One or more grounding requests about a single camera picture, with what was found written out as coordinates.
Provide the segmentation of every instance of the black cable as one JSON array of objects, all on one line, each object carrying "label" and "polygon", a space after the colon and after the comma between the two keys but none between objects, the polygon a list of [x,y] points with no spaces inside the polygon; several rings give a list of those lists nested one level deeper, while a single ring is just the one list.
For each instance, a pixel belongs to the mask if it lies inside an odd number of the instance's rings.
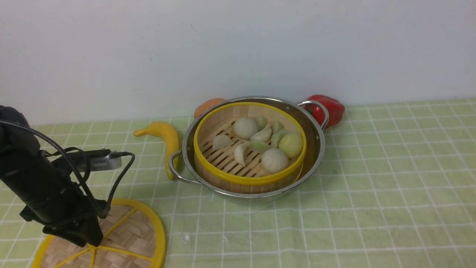
[{"label": "black cable", "polygon": [[[65,152],[70,152],[70,151],[74,151],[74,150],[77,150],[77,151],[81,154],[81,156],[84,158],[84,162],[86,163],[86,168],[85,168],[86,171],[84,172],[83,180],[84,180],[85,182],[87,182],[88,179],[89,179],[89,175],[90,175],[90,173],[91,173],[91,161],[89,160],[88,155],[87,155],[86,153],[84,153],[84,151],[81,150],[81,149],[79,149],[79,148],[76,148],[76,147],[68,147],[68,148],[64,149]],[[57,151],[57,152],[55,152],[55,153],[53,153],[53,154],[50,154],[50,153],[48,153],[48,152],[45,151],[45,156],[46,156],[46,157],[58,156],[58,155],[60,155],[60,152],[59,152],[59,151]]]},{"label": "black cable", "polygon": [[35,136],[38,136],[40,137],[41,139],[43,139],[44,141],[46,141],[47,143],[49,143],[51,146],[53,146],[53,148],[55,148],[60,154],[61,156],[64,157],[64,159],[66,160],[66,162],[71,166],[71,169],[74,173],[74,175],[76,176],[76,178],[78,179],[78,182],[79,182],[79,185],[83,188],[84,190],[84,193],[86,194],[86,196],[88,197],[89,199],[89,202],[91,202],[91,205],[94,207],[94,210],[96,211],[96,213],[99,215],[99,216],[104,216],[105,214],[108,213],[109,211],[109,206],[106,207],[106,209],[102,209],[101,206],[99,205],[99,203],[96,201],[96,199],[94,198],[92,192],[90,191],[88,185],[86,184],[86,182],[83,180],[83,176],[81,176],[81,173],[79,172],[78,168],[76,167],[76,165],[74,164],[74,162],[72,161],[72,159],[68,156],[67,152],[61,148],[61,146],[59,146],[55,141],[53,141],[52,139],[48,138],[46,135],[44,135],[43,133],[39,132],[39,131],[36,131],[30,127],[27,127],[27,126],[24,126],[24,125],[21,125],[21,124],[17,124],[17,123],[14,123],[14,122],[10,122],[10,121],[5,121],[5,120],[0,120],[0,123],[3,123],[3,124],[7,124],[7,125],[11,125],[11,126],[15,126],[17,128],[20,128],[20,129],[23,129],[25,131],[28,131],[30,133],[32,133],[33,135]]},{"label": "black cable", "polygon": [[120,181],[122,180],[126,172],[129,170],[130,166],[132,166],[134,160],[136,159],[136,155],[129,152],[111,153],[112,158],[121,157],[125,155],[130,155],[129,163],[127,163],[122,172],[119,174],[118,178],[116,179],[114,185],[111,188],[111,191],[109,192],[108,205],[106,206],[107,208],[111,207],[112,198],[114,196],[114,193],[116,192],[116,188],[118,187]]}]

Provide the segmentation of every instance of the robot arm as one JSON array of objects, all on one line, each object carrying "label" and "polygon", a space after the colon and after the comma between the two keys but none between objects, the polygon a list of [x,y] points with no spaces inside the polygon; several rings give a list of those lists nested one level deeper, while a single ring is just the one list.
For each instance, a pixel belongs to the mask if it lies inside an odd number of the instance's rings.
[{"label": "robot arm", "polygon": [[91,167],[93,171],[115,169],[121,166],[120,156],[131,155],[131,161],[115,183],[117,186],[132,165],[134,155],[106,149],[66,154],[58,145],[62,157],[50,162],[33,133],[42,135],[29,128],[21,113],[0,106],[0,179],[26,204],[20,215],[26,221],[44,225],[45,234],[81,247],[86,243],[98,246],[103,239],[98,217],[107,216],[115,187],[108,201],[97,200],[82,181],[83,177],[78,180],[86,195],[70,174],[80,175],[82,169],[89,175]]}]

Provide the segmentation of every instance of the bamboo steamer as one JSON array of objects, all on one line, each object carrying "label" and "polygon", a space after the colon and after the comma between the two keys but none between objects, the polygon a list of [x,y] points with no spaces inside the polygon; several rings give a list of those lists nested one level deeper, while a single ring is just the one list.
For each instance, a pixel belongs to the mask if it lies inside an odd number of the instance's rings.
[{"label": "bamboo steamer", "polygon": [[[240,117],[260,115],[269,122],[279,121],[286,130],[303,137],[301,154],[290,159],[288,168],[276,174],[268,173],[261,164],[261,154],[250,150],[245,154],[246,166],[234,159],[235,148],[246,140],[234,134],[233,124]],[[219,134],[230,137],[234,145],[213,151],[213,138]],[[231,103],[211,111],[200,121],[194,135],[194,160],[200,176],[215,187],[241,194],[267,193],[295,182],[302,170],[306,148],[304,130],[292,116],[273,106],[255,102]]]}]

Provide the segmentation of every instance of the toy banana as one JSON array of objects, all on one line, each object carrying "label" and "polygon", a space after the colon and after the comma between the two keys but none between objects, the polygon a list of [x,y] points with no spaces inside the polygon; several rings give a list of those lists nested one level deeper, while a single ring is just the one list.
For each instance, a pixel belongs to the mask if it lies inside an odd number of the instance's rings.
[{"label": "toy banana", "polygon": [[[167,164],[169,162],[170,156],[180,150],[180,140],[179,140],[179,134],[177,131],[174,129],[174,127],[166,122],[152,122],[150,123],[146,128],[139,129],[134,131],[134,136],[140,137],[143,135],[152,135],[155,137],[162,138],[165,142],[165,171],[167,173],[167,176],[169,179],[173,179],[174,175],[170,171],[169,165]],[[179,169],[180,165],[180,160],[178,157],[174,159],[174,168],[176,170]]]}]

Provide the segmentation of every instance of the woven bamboo lid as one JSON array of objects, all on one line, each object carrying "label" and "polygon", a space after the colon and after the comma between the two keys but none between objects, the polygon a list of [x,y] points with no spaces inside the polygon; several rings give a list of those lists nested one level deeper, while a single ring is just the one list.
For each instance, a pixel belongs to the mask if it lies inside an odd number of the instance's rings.
[{"label": "woven bamboo lid", "polygon": [[165,233],[159,217],[146,205],[128,199],[113,201],[99,220],[104,239],[99,247],[78,247],[48,236],[33,262],[34,268],[158,268],[165,258]]}]

